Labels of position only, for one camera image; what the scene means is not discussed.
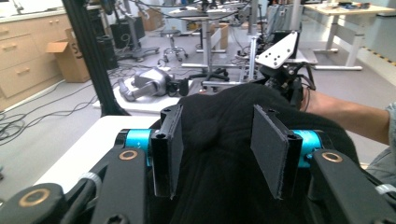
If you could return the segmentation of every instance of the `person's arm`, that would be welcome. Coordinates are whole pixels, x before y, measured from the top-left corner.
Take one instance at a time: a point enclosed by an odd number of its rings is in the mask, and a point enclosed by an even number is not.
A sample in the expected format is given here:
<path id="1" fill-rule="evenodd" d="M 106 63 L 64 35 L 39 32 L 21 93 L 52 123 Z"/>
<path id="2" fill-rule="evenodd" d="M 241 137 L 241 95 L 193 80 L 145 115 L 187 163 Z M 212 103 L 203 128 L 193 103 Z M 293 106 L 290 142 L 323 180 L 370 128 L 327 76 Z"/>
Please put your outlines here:
<path id="1" fill-rule="evenodd" d="M 389 145 L 389 112 L 304 90 L 302 110 L 331 119 L 341 127 Z"/>

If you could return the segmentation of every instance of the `drawer handle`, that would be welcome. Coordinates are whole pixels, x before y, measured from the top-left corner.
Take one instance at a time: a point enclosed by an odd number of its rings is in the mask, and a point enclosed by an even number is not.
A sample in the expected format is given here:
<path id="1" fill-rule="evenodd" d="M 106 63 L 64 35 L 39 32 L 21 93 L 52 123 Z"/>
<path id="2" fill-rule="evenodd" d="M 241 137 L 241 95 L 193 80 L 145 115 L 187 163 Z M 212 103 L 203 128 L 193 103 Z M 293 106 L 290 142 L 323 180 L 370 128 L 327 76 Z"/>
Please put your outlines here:
<path id="1" fill-rule="evenodd" d="M 28 72 L 30 72 L 30 68 L 25 68 L 25 69 L 23 69 L 21 71 L 18 71 L 17 74 L 20 75 L 20 74 L 28 73 Z"/>
<path id="2" fill-rule="evenodd" d="M 3 50 L 8 50 L 8 49 L 15 49 L 16 47 L 17 47 L 17 44 L 11 44 L 11 45 L 8 45 L 8 46 L 2 46 L 1 48 Z"/>
<path id="3" fill-rule="evenodd" d="M 9 30 L 7 28 L 3 28 L 0 30 L 0 34 L 4 35 L 7 34 L 9 32 Z"/>

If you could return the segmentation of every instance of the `cabinet drawer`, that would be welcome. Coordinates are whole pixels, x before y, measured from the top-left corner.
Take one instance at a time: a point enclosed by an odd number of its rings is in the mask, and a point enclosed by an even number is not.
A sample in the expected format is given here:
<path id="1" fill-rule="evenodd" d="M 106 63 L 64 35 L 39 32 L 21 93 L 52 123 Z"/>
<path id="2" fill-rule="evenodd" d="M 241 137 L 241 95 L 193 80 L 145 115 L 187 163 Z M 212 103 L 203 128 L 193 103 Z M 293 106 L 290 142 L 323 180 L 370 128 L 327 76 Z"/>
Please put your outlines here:
<path id="1" fill-rule="evenodd" d="M 65 39 L 63 27 L 68 27 L 66 16 L 53 16 L 37 18 L 26 21 L 29 34 L 37 45 L 40 53 L 46 53 L 47 45 L 50 42 Z"/>
<path id="2" fill-rule="evenodd" d="M 0 41 L 0 70 L 38 57 L 38 50 L 30 35 Z"/>
<path id="3" fill-rule="evenodd" d="M 0 23 L 0 40 L 12 38 L 19 35 L 27 35 L 28 31 L 24 21 L 12 21 Z"/>
<path id="4" fill-rule="evenodd" d="M 54 61 L 49 57 L 40 57 L 28 63 L 0 71 L 0 89 L 6 97 L 11 97 L 21 91 L 32 88 L 43 81 L 58 76 L 59 73 L 49 72 L 48 67 Z"/>

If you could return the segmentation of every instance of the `black metal pole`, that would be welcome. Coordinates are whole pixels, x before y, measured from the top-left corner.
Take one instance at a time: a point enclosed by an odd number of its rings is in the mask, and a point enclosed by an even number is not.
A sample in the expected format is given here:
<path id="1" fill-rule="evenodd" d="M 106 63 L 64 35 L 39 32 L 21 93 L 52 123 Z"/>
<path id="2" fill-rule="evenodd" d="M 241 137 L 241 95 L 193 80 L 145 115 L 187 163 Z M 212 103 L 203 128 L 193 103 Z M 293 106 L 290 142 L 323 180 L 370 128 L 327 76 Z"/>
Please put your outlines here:
<path id="1" fill-rule="evenodd" d="M 87 64 L 93 87 L 101 104 L 102 117 L 129 115 L 117 103 L 105 68 L 105 59 L 99 51 L 93 26 L 87 12 L 86 0 L 63 0 L 64 8 L 76 35 L 78 47 Z"/>

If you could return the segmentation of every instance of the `white table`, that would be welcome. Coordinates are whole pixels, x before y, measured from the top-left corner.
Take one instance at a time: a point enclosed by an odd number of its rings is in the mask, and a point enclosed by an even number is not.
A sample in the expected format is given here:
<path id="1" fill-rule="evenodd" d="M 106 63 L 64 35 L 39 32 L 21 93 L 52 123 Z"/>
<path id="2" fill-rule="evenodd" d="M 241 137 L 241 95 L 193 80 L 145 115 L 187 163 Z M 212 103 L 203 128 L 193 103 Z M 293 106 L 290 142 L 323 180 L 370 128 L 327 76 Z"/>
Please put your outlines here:
<path id="1" fill-rule="evenodd" d="M 106 116 L 91 128 L 35 183 L 56 183 L 64 193 L 73 188 L 82 174 L 87 173 L 113 148 L 122 129 L 146 129 L 159 119 L 143 116 Z"/>
<path id="2" fill-rule="evenodd" d="M 329 38 L 326 43 L 325 49 L 314 50 L 316 53 L 332 53 L 337 52 L 338 49 L 332 48 L 332 42 L 334 37 L 338 36 L 342 40 L 346 41 L 351 45 L 351 50 L 348 54 L 345 65 L 314 65 L 315 69 L 318 70 L 355 70 L 359 71 L 362 69 L 361 66 L 356 66 L 356 58 L 358 55 L 359 48 L 362 45 L 364 34 L 366 28 L 370 25 L 370 19 L 374 17 L 377 13 L 381 12 L 392 12 L 395 11 L 393 8 L 388 7 L 377 7 L 371 5 L 368 9 L 343 9 L 337 8 L 327 8 L 324 4 L 313 4 L 304 5 L 306 8 L 314 10 L 320 14 L 326 16 L 332 16 L 332 26 L 330 29 Z M 356 30 L 351 30 L 340 24 L 340 16 L 356 17 L 358 27 Z"/>

